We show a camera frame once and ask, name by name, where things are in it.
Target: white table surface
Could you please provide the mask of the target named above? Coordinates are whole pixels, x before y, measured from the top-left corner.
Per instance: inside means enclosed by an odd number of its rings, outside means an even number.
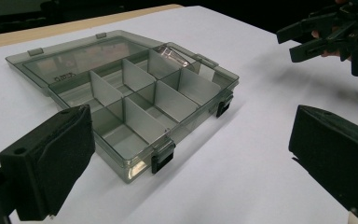
[[[200,53],[240,76],[229,110],[180,142],[157,174],[125,184],[97,155],[59,214],[24,223],[344,224],[348,212],[288,150],[296,108],[358,124],[358,77],[339,58],[292,63],[275,34],[205,7],[183,7],[0,48],[0,151],[58,112],[6,56],[125,30]],[[13,223],[19,221],[16,212]]]

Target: plastic storage box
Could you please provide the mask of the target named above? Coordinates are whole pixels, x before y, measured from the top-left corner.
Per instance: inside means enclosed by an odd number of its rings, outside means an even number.
[[[60,106],[90,105],[97,153],[130,183],[233,98],[239,77],[173,43],[125,31],[7,57]]]

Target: transparent plastic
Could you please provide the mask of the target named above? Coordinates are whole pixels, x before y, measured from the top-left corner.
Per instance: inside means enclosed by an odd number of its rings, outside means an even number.
[[[60,108],[90,105],[97,152],[127,183],[227,107],[239,83],[199,54],[124,31],[7,61]]]

